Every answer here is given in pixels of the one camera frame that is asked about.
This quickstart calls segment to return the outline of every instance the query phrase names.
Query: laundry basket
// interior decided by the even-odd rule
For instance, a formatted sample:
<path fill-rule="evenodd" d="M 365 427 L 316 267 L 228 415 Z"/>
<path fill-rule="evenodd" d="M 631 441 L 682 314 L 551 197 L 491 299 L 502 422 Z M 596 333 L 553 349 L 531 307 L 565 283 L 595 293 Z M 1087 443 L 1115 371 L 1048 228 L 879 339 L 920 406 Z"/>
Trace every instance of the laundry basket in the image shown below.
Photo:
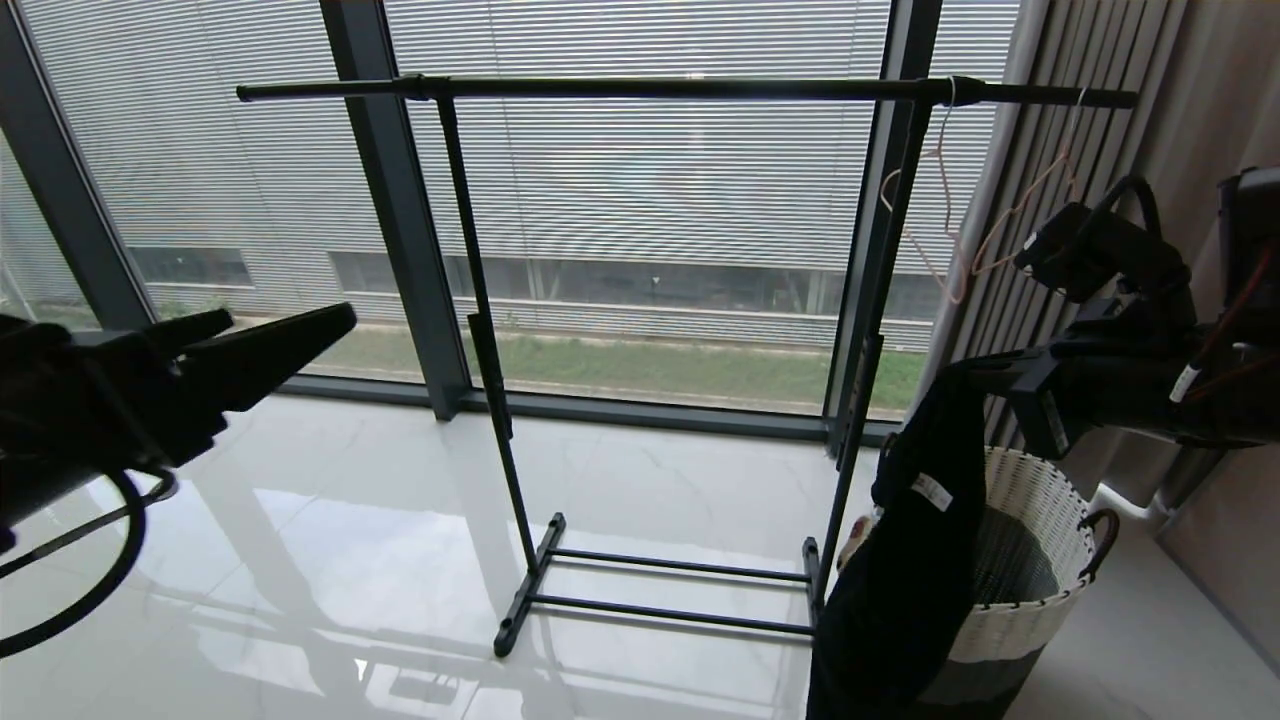
<path fill-rule="evenodd" d="M 1106 534 L 1096 542 L 1103 518 Z M 1048 461 L 988 447 L 987 510 L 974 562 L 977 605 L 906 717 L 1002 717 L 1093 583 L 1119 528 L 1114 510 L 1089 515 L 1084 498 Z"/>

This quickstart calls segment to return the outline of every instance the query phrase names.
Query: marble floor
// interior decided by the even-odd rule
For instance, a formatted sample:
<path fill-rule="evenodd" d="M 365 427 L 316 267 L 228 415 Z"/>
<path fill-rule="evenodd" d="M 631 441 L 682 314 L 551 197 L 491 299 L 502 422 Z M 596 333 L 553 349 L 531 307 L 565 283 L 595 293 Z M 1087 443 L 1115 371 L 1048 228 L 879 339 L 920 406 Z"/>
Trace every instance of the marble floor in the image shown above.
<path fill-rule="evenodd" d="M 812 445 L 516 420 L 535 539 L 799 569 L 835 486 Z M 869 503 L 858 464 L 850 515 Z M 530 616 L 490 643 L 522 575 L 488 419 L 275 397 L 234 418 L 151 511 L 143 556 L 87 621 L 0 661 L 0 719 L 794 719 L 808 648 L 739 632 Z M 23 547 L 113 507 L 105 483 L 18 528 Z M 1139 528 L 1044 652 L 1014 719 L 1280 717 L 1280 682 Z M 115 556 L 101 530 L 0 580 L 0 632 L 47 618 Z M 804 621 L 759 583 L 558 565 L 544 591 Z"/>

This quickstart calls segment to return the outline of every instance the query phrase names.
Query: green lawn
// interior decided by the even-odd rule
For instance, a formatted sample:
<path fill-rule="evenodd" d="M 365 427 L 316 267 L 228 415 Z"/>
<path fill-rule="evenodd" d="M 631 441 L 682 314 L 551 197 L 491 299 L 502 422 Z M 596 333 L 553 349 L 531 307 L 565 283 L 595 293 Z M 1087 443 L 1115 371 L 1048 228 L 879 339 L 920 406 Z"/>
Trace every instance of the green lawn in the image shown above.
<path fill-rule="evenodd" d="M 467 340 L 467 359 L 480 377 Z M 669 342 L 599 342 L 520 334 L 498 338 L 508 382 L 561 383 L 637 392 L 723 396 L 820 404 L 827 387 L 826 354 L 707 347 Z M 872 405 L 905 410 L 915 395 L 925 356 L 886 351 Z M 357 328 L 319 360 L 353 369 L 417 372 L 407 332 Z"/>

